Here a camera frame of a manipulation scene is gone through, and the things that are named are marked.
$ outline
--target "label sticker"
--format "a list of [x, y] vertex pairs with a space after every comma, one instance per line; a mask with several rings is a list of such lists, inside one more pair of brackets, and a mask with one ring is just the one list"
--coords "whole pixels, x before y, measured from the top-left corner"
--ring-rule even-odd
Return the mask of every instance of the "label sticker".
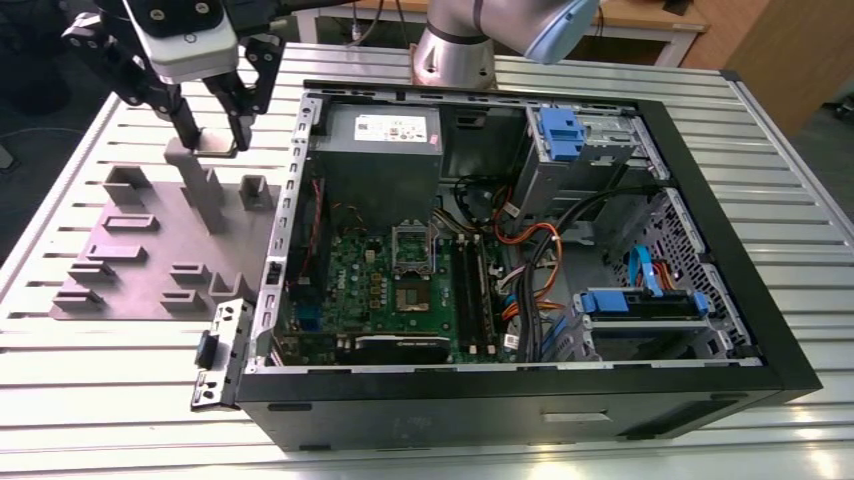
[[521, 211], [519, 210], [519, 208], [509, 202], [504, 203], [504, 211], [507, 212], [507, 214], [512, 217], [516, 218], [519, 216], [519, 214], [521, 213]]
[[519, 349], [519, 337], [511, 334], [504, 335], [504, 348], [511, 350]]
[[358, 115], [353, 138], [362, 142], [426, 142], [426, 118]]

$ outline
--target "wire bundle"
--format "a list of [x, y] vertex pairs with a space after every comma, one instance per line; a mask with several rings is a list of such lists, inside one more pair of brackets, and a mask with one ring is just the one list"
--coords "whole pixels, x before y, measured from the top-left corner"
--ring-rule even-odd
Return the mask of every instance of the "wire bundle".
[[[655, 185], [637, 186], [637, 187], [621, 187], [599, 192], [589, 197], [576, 202], [572, 207], [560, 216], [555, 226], [552, 235], [556, 238], [556, 243], [560, 242], [559, 236], [576, 221], [593, 207], [607, 201], [609, 198], [619, 195], [652, 195], [657, 193], [660, 188]], [[528, 258], [524, 264], [524, 270], [517, 277], [515, 284], [515, 296], [520, 317], [520, 329], [519, 329], [519, 349], [516, 351], [516, 357], [523, 362], [537, 362], [541, 358], [541, 319], [539, 316], [539, 297], [533, 293], [533, 270], [543, 258], [549, 243], [551, 237], [540, 238], [535, 247], [533, 254]]]

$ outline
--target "motherboard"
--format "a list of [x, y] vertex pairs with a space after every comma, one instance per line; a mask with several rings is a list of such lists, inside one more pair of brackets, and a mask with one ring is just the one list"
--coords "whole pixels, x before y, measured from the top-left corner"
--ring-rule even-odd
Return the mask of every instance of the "motherboard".
[[333, 238], [325, 298], [294, 303], [276, 335], [282, 364], [504, 360], [487, 274], [499, 247], [436, 233], [401, 225]]

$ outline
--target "power supply label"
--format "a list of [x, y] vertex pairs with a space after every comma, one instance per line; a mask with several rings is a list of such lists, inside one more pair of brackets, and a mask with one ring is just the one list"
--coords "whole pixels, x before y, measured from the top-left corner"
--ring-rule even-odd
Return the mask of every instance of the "power supply label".
[[426, 142], [426, 118], [358, 115], [354, 139], [362, 142]]

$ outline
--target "metal bracket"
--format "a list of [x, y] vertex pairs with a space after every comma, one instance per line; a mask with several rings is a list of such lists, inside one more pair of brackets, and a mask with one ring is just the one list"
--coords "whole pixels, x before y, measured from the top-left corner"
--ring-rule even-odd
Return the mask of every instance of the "metal bracket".
[[198, 376], [189, 409], [237, 410], [236, 396], [254, 309], [241, 299], [220, 303], [196, 349]]

